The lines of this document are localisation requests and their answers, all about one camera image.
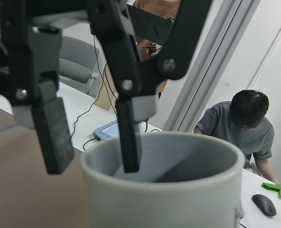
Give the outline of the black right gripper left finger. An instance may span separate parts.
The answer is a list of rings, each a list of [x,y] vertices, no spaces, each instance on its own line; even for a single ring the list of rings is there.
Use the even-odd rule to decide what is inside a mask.
[[[9,75],[1,93],[16,121],[37,131],[46,171],[61,174],[74,158],[63,100],[57,97],[59,30],[34,31],[27,0],[0,1],[0,35]]]

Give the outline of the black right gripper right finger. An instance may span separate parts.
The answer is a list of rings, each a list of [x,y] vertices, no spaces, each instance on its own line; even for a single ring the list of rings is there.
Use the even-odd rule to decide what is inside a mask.
[[[186,75],[211,1],[181,1],[174,26],[161,51],[145,61],[140,60],[125,3],[88,0],[85,4],[119,95],[116,109],[123,168],[125,172],[137,172],[141,146],[135,135],[137,120],[132,100],[154,95],[157,86],[166,79],[178,80]]]

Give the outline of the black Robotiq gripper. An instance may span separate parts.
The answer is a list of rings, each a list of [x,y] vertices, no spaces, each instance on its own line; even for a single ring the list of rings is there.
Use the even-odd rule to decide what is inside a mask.
[[[0,0],[0,28],[65,29],[92,22],[88,0]]]

